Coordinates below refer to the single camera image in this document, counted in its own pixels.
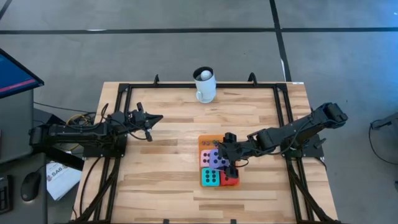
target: desk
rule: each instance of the desk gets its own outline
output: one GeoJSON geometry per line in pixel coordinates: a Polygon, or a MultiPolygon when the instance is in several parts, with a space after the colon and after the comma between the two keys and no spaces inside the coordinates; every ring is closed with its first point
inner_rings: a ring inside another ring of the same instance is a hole
{"type": "Polygon", "coordinates": [[[45,154],[39,153],[23,159],[19,159],[17,161],[9,162],[7,164],[2,164],[0,165],[0,174],[11,175],[14,185],[12,193],[14,208],[11,212],[0,215],[0,223],[47,223],[47,183],[45,178],[45,154]],[[21,199],[22,181],[28,173],[34,172],[38,168],[40,168],[39,172],[42,176],[40,181],[39,194],[35,200],[31,202],[25,202],[21,199]]]}
{"type": "MultiPolygon", "coordinates": [[[[115,82],[104,83],[97,115],[106,103],[107,113],[113,112],[118,86],[115,82]]],[[[288,83],[287,88],[294,119],[309,114],[304,85],[288,83]]],[[[112,222],[161,223],[168,218],[171,223],[229,223],[231,219],[238,223],[295,223],[286,163],[281,156],[250,158],[249,165],[239,169],[239,188],[204,189],[199,184],[199,135],[232,132],[238,141],[245,141],[248,134],[257,130],[279,127],[273,91],[218,88],[215,100],[209,104],[199,103],[195,92],[194,88],[133,89],[130,110],[142,102],[148,113],[162,114],[164,118],[151,132],[153,142],[129,137],[126,155],[121,159],[112,222]]],[[[281,103],[287,123],[283,100],[281,103]]],[[[94,161],[91,158],[85,162],[81,183],[94,161]]],[[[329,216],[337,218],[325,168],[315,159],[306,158],[303,162],[311,194],[329,216]]],[[[90,175],[83,209],[98,191],[102,166],[103,159],[90,175]]],[[[107,202],[106,195],[102,218],[107,202]]],[[[302,198],[301,204],[306,218],[302,198]]]]}

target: teal block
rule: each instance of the teal block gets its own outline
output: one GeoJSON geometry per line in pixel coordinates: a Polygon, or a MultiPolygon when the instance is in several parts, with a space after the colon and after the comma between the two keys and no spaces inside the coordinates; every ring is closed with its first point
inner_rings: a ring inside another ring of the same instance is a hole
{"type": "Polygon", "coordinates": [[[204,187],[220,186],[220,172],[218,170],[212,170],[209,167],[202,168],[201,184],[204,187]]]}

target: keyboard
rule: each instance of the keyboard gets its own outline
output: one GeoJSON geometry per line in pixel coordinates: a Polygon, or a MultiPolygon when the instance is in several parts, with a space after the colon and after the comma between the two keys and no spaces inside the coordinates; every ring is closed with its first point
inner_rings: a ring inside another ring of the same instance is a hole
{"type": "Polygon", "coordinates": [[[0,175],[0,215],[12,210],[12,178],[0,175]]]}

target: monitor screen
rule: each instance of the monitor screen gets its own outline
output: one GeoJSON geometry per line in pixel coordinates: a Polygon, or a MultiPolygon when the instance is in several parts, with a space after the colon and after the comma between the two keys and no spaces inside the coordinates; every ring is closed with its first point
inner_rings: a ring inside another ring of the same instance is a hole
{"type": "Polygon", "coordinates": [[[42,85],[41,79],[0,49],[0,98],[42,85]]]}

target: dice block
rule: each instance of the dice block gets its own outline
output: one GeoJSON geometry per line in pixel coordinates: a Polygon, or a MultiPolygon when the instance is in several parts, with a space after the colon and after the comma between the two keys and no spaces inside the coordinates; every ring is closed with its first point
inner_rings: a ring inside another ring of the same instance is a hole
{"type": "Polygon", "coordinates": [[[236,186],[239,185],[239,178],[229,178],[225,175],[224,172],[221,172],[220,175],[221,186],[236,186]]]}
{"type": "Polygon", "coordinates": [[[218,155],[218,149],[210,151],[210,164],[209,167],[212,169],[223,169],[224,166],[229,166],[229,161],[218,155]]]}
{"type": "Polygon", "coordinates": [[[200,152],[200,167],[209,167],[211,150],[202,150],[200,152]]]}
{"type": "Polygon", "coordinates": [[[220,186],[220,172],[217,170],[211,170],[209,167],[202,168],[201,184],[204,187],[220,186]]]}

